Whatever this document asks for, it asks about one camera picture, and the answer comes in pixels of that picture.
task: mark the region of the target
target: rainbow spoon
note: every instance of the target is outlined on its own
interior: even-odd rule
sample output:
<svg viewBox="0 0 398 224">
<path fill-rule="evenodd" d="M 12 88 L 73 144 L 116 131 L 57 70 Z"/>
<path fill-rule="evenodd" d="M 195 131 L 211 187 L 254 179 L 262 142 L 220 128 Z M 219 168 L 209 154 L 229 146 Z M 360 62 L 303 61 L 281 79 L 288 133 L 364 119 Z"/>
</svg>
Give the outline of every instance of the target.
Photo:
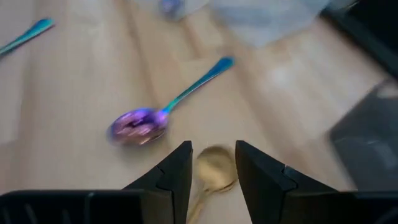
<svg viewBox="0 0 398 224">
<path fill-rule="evenodd" d="M 165 108 L 139 108 L 120 116 L 110 126 L 109 134 L 113 141 L 120 144 L 142 145 L 159 138 L 166 131 L 168 117 L 173 108 L 194 90 L 210 81 L 212 78 L 231 68 L 234 60 L 231 57 L 223 57 L 192 86 L 172 100 Z"/>
<path fill-rule="evenodd" d="M 12 42 L 1 47 L 0 58 L 5 56 L 7 53 L 11 52 L 18 46 L 26 43 L 28 40 L 37 37 L 39 34 L 43 33 L 44 31 L 48 30 L 53 26 L 54 26 L 54 20 L 51 18 L 45 18 L 37 21 L 31 28 L 25 31 L 24 34 L 20 35 Z"/>
</svg>

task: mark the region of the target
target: light wood table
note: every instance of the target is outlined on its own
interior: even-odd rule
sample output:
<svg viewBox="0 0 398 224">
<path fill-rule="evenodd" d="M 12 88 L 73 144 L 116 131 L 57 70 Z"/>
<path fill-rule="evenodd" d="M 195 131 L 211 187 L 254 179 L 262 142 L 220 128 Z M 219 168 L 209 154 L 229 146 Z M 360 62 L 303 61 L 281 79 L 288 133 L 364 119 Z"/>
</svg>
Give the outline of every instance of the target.
<svg viewBox="0 0 398 224">
<path fill-rule="evenodd" d="M 45 16 L 56 27 L 0 61 L 1 192 L 120 189 L 184 140 L 196 157 L 237 139 L 354 188 L 327 131 L 385 74 L 323 19 L 252 49 L 207 8 L 176 24 L 132 1 L 0 0 L 0 45 Z M 137 149 L 107 142 L 119 115 L 165 105 L 226 54 L 236 66 L 182 102 L 162 139 Z M 199 223 L 250 223 L 240 188 L 215 195 Z"/>
</svg>

